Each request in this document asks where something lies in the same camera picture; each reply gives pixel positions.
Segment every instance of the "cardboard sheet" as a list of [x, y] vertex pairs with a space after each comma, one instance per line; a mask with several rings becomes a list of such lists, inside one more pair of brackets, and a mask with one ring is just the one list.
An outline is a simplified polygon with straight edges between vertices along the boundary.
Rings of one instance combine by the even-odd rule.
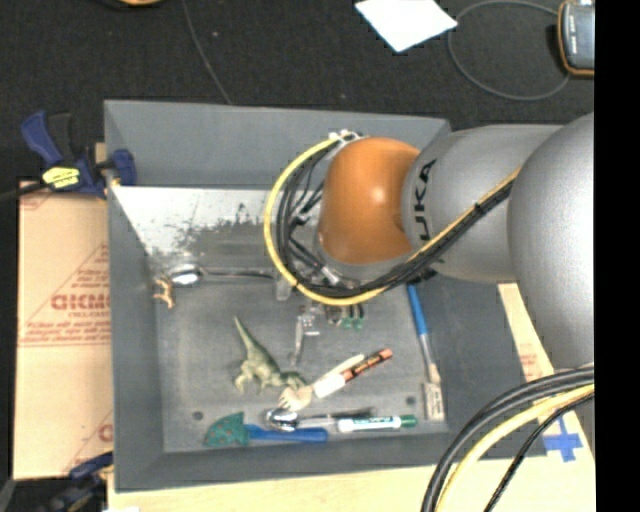
[[65, 476], [113, 446], [107, 205], [20, 202], [15, 479]]

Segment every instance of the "black carpet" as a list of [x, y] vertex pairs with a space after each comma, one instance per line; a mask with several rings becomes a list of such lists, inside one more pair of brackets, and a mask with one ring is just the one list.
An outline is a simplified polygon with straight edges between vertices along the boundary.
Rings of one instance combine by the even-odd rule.
[[[102, 102], [146, 98], [446, 118], [461, 130], [493, 123], [564, 124], [594, 110], [594, 82], [569, 80], [543, 101], [491, 95], [465, 79], [447, 37], [395, 54], [353, 7], [339, 0], [182, 0], [109, 9], [96, 0], [0, 2], [0, 192], [38, 176], [39, 158], [20, 122], [39, 109], [73, 115], [76, 145], [103, 137]], [[454, 18], [475, 0], [441, 0]], [[559, 1], [539, 0], [556, 9]], [[464, 16], [456, 55], [478, 80], [515, 95], [554, 89], [564, 74], [556, 19], [493, 5]], [[0, 486], [10, 474], [15, 375], [16, 212], [0, 204]], [[18, 486], [9, 510], [31, 510], [64, 482]]]

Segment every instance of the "blue clamp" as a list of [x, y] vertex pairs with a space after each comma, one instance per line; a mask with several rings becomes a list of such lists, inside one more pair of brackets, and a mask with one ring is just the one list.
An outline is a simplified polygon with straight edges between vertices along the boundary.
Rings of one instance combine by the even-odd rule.
[[[122, 185], [136, 183], [136, 168], [133, 156], [126, 149], [114, 151], [106, 162], [96, 163], [88, 151], [74, 155], [68, 142], [68, 121], [56, 123], [54, 133], [41, 110], [27, 118], [20, 126], [27, 146], [44, 161], [42, 180], [54, 192], [78, 192], [104, 199], [106, 182], [101, 170], [113, 167], [119, 174]], [[63, 147], [55, 140], [62, 141]]]

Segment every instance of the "spoon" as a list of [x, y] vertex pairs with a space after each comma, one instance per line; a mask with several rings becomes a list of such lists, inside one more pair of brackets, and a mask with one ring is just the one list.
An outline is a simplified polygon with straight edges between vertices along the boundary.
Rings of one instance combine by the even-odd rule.
[[353, 411], [343, 411], [317, 416], [300, 416], [297, 412], [277, 407], [267, 411], [265, 423], [282, 432], [293, 432], [299, 428], [331, 427], [341, 418], [368, 418], [375, 414], [373, 407]]

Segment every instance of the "blue brush handle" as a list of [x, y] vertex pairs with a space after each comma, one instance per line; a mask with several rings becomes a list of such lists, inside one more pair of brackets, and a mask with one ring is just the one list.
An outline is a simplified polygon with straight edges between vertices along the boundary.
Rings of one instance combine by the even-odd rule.
[[245, 425], [251, 439], [262, 441], [297, 441], [299, 443], [326, 443], [329, 433], [321, 427], [298, 428], [293, 432], [266, 430], [258, 425]]
[[408, 284], [407, 293], [409, 294], [411, 312], [413, 313], [413, 321], [416, 324], [418, 336], [423, 336], [428, 333], [427, 321], [424, 317], [424, 311], [422, 310], [422, 303], [420, 302], [420, 297], [418, 297], [418, 290], [416, 288], [416, 285]]

